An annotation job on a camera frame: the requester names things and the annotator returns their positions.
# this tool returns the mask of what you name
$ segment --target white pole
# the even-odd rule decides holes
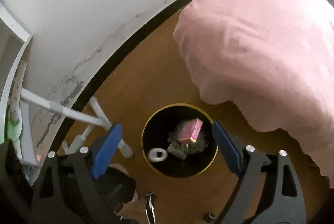
[[[54,101],[48,101],[47,99],[44,99],[24,88],[22,88],[21,90],[21,97],[25,99],[26,101],[35,103],[57,114],[64,115],[66,117],[72,118],[77,121],[83,121],[89,124],[105,127],[104,120],[100,118],[93,117],[93,116],[75,111],[71,108],[62,106],[61,104],[54,102]]]
[[[77,135],[76,138],[74,138],[71,146],[67,150],[64,149],[65,154],[73,154],[77,152],[83,146],[93,128],[94,125],[88,124],[84,132],[81,135]]]
[[[111,128],[112,124],[109,121],[109,119],[106,116],[106,114],[103,112],[103,110],[102,110],[101,106],[99,105],[97,99],[95,97],[91,97],[89,99],[89,104],[90,104],[91,108],[94,110],[94,112],[97,115],[97,117],[104,120],[104,129],[106,131],[109,131],[109,129]]]
[[[68,154],[68,144],[65,140],[62,142],[61,146],[62,146],[65,154]]]

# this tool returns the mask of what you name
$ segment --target wall stain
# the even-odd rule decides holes
[[[134,19],[136,19],[136,18],[140,17],[142,14],[143,14],[142,12],[138,13],[138,14],[135,16],[135,18],[134,18]]]
[[[65,84],[68,84],[70,81],[74,82],[75,80],[77,80],[78,76],[77,75],[73,75],[73,77],[69,78],[68,80],[65,81]]]
[[[64,99],[64,101],[61,102],[61,105],[66,106],[71,99],[74,99],[76,97],[76,95],[81,91],[83,86],[84,86],[84,81],[79,82],[76,85],[76,87],[74,88],[74,90],[72,91],[72,93],[69,96],[67,96],[66,99]],[[45,129],[42,137],[37,141],[36,147],[39,147],[43,143],[44,139],[46,138],[47,134],[49,133],[51,125],[56,124],[57,121],[60,118],[61,118],[61,115],[53,114],[50,122],[46,125],[46,129]]]

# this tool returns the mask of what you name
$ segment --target pink box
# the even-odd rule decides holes
[[[198,118],[186,121],[178,134],[178,141],[180,143],[195,143],[202,125],[203,122]]]

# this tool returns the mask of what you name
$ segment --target blue gripper pad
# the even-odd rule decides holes
[[[242,156],[219,121],[213,123],[212,135],[229,170],[240,177],[242,175]]]
[[[113,155],[116,152],[117,146],[122,139],[122,126],[119,123],[115,123],[108,131],[106,136],[98,137],[94,141],[92,147],[98,146],[98,150],[93,152],[93,169],[91,174],[95,179],[98,179],[100,175],[103,175],[108,168]]]

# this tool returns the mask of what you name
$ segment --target trash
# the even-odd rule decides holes
[[[198,118],[179,123],[175,130],[169,133],[170,145],[167,151],[182,160],[189,154],[203,152],[209,142],[206,140],[207,134],[201,131],[201,127],[202,121]]]
[[[161,162],[166,160],[168,153],[163,148],[153,148],[148,153],[148,160],[151,162]]]

